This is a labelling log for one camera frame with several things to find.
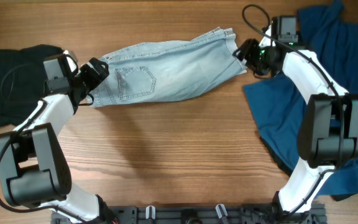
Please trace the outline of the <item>light blue denim shorts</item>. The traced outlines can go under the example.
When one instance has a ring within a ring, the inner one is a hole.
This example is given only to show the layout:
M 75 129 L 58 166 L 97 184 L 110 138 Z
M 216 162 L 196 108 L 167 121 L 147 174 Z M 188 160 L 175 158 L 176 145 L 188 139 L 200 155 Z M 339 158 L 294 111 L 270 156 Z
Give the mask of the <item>light blue denim shorts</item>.
M 143 42 L 101 57 L 108 77 L 86 100 L 93 108 L 200 96 L 244 73 L 236 59 L 236 35 L 220 27 L 193 40 Z

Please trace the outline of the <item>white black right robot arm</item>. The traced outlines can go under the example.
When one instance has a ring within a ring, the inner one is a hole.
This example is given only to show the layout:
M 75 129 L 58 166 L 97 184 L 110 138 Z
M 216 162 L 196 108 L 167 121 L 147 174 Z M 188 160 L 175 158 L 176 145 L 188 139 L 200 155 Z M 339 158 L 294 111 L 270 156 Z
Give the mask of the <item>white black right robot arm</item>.
M 338 85 L 303 46 L 248 39 L 233 56 L 258 75 L 283 72 L 307 104 L 297 139 L 300 158 L 276 202 L 281 219 L 307 213 L 327 179 L 358 156 L 358 95 Z

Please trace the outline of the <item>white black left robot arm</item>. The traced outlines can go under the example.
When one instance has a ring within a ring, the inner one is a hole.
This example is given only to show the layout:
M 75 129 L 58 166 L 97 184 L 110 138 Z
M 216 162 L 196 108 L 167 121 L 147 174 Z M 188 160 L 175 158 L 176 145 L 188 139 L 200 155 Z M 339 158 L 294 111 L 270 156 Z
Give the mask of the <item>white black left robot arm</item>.
M 36 109 L 13 131 L 0 134 L 0 206 L 14 213 L 50 209 L 71 223 L 117 223 L 99 195 L 75 185 L 58 142 L 62 127 L 109 75 L 91 58 L 71 68 L 71 55 L 44 60 L 47 78 Z

